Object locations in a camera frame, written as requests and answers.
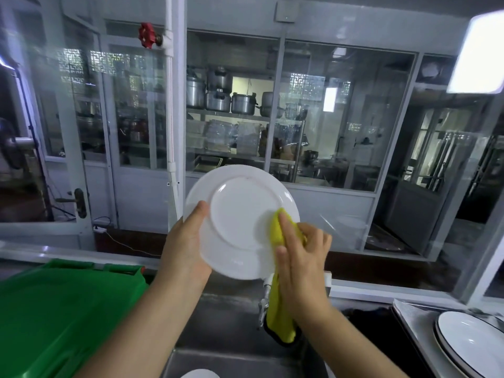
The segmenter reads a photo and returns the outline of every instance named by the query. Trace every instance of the yellow cloth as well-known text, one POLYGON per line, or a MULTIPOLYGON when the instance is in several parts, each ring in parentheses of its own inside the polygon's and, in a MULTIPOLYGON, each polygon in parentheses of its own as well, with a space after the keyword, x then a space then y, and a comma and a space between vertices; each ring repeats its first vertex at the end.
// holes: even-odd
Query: yellow cloth
MULTIPOLYGON (((280 228, 280 222, 278 220, 278 214, 280 212, 284 212, 287 215, 296 228, 296 234, 303 244, 305 244, 306 237, 299 230, 297 224, 292 221, 289 214, 287 214, 283 208, 280 208, 275 212, 270 225, 270 241, 273 251, 279 245, 285 245, 282 229, 280 228)), ((269 307, 266 312, 265 329, 274 339, 276 339, 276 341, 281 344, 288 345, 297 339, 300 330, 287 312, 279 288, 278 272, 275 271, 273 282, 271 284, 269 307)))

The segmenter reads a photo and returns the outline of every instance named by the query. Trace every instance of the white power socket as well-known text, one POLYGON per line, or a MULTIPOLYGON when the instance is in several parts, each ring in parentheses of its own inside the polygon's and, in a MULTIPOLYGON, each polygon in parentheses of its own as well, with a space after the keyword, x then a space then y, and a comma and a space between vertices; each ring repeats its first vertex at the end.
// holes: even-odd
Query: white power socket
POLYGON ((105 232, 107 232, 107 229, 103 228, 103 227, 98 227, 97 225, 94 225, 93 226, 93 232, 96 232, 96 233, 105 233, 105 232))

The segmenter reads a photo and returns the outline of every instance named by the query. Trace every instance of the stainless steel sink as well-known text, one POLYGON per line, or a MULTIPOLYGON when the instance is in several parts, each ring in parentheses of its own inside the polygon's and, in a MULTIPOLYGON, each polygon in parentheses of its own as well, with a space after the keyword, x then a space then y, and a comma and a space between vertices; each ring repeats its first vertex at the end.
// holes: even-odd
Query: stainless steel sink
POLYGON ((163 378, 209 369, 220 378, 327 377, 325 364, 301 338, 276 343, 258 326, 258 300, 204 294, 177 342, 163 378))

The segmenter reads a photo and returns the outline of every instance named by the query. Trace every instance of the green plastic container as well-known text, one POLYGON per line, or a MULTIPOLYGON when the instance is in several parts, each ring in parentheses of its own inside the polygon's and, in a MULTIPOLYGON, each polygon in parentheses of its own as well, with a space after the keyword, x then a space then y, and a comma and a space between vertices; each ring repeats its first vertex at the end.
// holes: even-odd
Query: green plastic container
POLYGON ((0 283, 0 378, 67 378, 148 285, 143 267, 53 260, 0 283))

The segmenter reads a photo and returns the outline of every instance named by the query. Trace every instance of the metal faucet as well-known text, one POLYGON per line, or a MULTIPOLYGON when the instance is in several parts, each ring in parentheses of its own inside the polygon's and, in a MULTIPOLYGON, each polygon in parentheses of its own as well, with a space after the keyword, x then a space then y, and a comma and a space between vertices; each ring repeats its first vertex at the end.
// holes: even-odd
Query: metal faucet
POLYGON ((264 296, 259 301, 259 326, 258 330, 262 328, 264 325, 264 320, 266 318, 266 312, 268 311, 268 307, 270 305, 270 291, 271 291, 271 284, 273 283, 273 276, 274 273, 271 273, 270 276, 264 280, 263 287, 264 287, 264 296))

